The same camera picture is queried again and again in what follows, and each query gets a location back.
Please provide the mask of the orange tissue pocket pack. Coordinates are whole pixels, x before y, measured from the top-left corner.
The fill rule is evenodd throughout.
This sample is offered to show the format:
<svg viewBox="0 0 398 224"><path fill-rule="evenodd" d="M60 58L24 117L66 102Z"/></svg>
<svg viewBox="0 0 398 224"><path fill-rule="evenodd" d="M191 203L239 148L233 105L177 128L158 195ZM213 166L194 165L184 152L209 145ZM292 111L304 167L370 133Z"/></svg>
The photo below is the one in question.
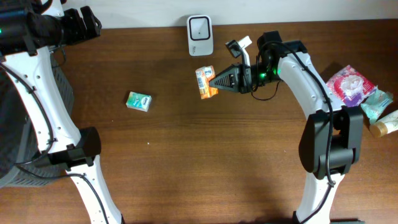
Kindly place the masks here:
<svg viewBox="0 0 398 224"><path fill-rule="evenodd" d="M215 76L215 70L213 66L201 67L195 70L197 83L200 91L200 97L202 100L211 98L218 94L218 89L213 88L209 85L210 80Z"/></svg>

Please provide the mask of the teal tissue pocket pack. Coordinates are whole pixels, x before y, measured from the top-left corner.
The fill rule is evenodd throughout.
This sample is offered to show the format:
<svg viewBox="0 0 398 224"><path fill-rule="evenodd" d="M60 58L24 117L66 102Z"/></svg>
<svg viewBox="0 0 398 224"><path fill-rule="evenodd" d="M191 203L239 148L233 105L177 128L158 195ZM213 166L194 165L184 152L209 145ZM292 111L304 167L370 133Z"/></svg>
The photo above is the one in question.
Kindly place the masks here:
<svg viewBox="0 0 398 224"><path fill-rule="evenodd" d="M128 95L126 106L130 109L147 112L151 101L152 97L150 95L131 91Z"/></svg>

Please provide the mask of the red purple tissue pack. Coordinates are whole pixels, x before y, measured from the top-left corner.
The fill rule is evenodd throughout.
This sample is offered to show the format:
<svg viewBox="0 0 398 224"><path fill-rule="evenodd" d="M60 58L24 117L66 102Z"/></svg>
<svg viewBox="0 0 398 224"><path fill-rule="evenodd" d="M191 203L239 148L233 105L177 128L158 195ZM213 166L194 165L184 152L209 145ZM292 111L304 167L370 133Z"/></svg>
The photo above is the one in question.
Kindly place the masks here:
<svg viewBox="0 0 398 224"><path fill-rule="evenodd" d="M326 85L347 107L359 106L377 88L351 65L334 74Z"/></svg>

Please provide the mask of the mint green wipes packet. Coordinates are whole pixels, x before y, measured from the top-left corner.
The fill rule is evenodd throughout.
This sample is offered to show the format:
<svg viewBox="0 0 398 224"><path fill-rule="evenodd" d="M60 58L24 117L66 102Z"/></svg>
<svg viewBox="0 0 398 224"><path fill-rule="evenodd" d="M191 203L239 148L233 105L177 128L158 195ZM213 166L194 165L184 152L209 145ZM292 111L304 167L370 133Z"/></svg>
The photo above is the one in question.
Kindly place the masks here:
<svg viewBox="0 0 398 224"><path fill-rule="evenodd" d="M388 105L393 102L393 94L375 89L364 103L361 103L361 108L369 119L370 124L374 124L380 115L384 112Z"/></svg>

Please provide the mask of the cream tube gold cap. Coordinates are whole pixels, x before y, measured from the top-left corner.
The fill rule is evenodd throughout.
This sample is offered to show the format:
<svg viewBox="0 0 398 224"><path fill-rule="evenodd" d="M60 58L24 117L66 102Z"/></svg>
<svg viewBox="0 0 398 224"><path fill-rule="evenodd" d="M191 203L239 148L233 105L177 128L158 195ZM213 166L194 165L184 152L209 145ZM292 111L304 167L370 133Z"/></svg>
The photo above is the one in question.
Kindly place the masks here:
<svg viewBox="0 0 398 224"><path fill-rule="evenodd" d="M376 138L397 131L397 110L370 125L369 130Z"/></svg>

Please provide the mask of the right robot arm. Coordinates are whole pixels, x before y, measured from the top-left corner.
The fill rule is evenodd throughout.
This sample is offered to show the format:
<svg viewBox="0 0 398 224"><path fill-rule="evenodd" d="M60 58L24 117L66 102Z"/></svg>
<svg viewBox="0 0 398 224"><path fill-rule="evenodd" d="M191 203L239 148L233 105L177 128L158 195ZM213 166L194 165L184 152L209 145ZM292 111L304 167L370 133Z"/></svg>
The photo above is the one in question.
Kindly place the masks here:
<svg viewBox="0 0 398 224"><path fill-rule="evenodd" d="M363 134L360 107L348 107L326 85L299 40L284 42L278 31L257 40L256 62L249 62L249 37L225 44L241 58L217 74L211 87L253 94L268 83L284 82L294 94L307 120L298 145L306 171L303 197L292 223L330 223L330 210L339 184L358 162Z"/></svg>

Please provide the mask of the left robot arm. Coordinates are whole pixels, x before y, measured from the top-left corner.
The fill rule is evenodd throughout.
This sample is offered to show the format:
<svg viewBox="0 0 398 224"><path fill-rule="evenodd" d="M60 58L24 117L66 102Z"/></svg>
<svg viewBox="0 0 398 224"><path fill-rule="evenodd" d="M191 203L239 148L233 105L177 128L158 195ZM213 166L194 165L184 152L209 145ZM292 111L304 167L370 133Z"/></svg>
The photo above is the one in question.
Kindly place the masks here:
<svg viewBox="0 0 398 224"><path fill-rule="evenodd" d="M38 153L16 167L59 166L78 189L92 223L123 223L104 180L96 128L77 128L62 100L51 54L95 39L101 22L88 6L62 1L1 2L1 68L13 82L33 124Z"/></svg>

